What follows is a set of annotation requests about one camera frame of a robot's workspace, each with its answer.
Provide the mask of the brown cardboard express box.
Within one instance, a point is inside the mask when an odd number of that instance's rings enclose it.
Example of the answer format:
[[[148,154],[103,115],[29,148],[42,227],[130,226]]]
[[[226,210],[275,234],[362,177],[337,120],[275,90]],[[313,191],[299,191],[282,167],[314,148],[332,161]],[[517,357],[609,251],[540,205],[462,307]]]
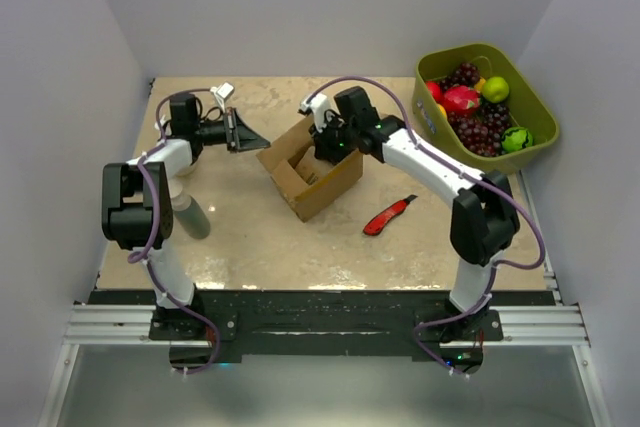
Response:
[[[281,197],[302,221],[307,222],[351,189],[363,175],[363,155],[355,150],[332,165],[315,157],[305,117],[257,154]]]

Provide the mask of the red black utility knife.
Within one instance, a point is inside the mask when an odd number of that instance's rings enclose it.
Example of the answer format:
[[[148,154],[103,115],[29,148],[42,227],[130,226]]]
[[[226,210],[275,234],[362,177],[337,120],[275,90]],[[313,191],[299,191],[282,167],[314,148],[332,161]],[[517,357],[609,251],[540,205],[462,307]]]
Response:
[[[385,227],[396,217],[402,215],[406,208],[417,198],[412,194],[400,199],[374,216],[362,229],[366,236],[375,237],[382,233]]]

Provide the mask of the small brown box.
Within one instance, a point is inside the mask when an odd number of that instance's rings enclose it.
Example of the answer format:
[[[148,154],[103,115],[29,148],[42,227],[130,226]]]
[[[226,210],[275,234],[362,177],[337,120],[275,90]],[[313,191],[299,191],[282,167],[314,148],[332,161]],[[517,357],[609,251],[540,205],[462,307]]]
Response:
[[[294,170],[308,184],[313,185],[331,170],[331,165],[316,158],[315,147],[311,146],[296,164]]]

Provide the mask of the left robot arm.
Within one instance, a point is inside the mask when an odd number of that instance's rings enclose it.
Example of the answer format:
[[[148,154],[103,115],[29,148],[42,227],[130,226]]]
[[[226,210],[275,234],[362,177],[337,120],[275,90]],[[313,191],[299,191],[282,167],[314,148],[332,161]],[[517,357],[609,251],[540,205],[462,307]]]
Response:
[[[191,305],[195,284],[177,260],[170,243],[173,208],[169,180],[193,166],[204,148],[223,145],[231,153],[265,149],[270,142],[251,129],[219,87],[208,90],[220,116],[203,115],[200,93],[179,91],[162,99],[155,112],[159,140],[148,151],[124,163],[109,163],[102,171],[101,227],[105,238],[128,253],[127,261],[147,271],[156,305],[177,309],[173,329],[185,339],[200,337],[207,315]]]

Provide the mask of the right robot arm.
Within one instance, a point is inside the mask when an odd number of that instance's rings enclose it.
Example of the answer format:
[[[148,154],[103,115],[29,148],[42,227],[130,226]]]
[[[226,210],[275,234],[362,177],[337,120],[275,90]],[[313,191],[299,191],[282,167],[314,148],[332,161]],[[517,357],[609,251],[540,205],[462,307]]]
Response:
[[[450,243],[459,262],[453,306],[445,316],[448,333],[469,339],[481,327],[477,311],[489,301],[493,266],[519,231],[518,214],[508,201],[509,181],[499,172],[485,174],[455,161],[394,115],[382,116],[361,87],[346,89],[330,100],[308,96],[299,112],[313,118],[311,133],[326,132],[331,143],[356,149],[394,167],[426,186],[451,208]]]

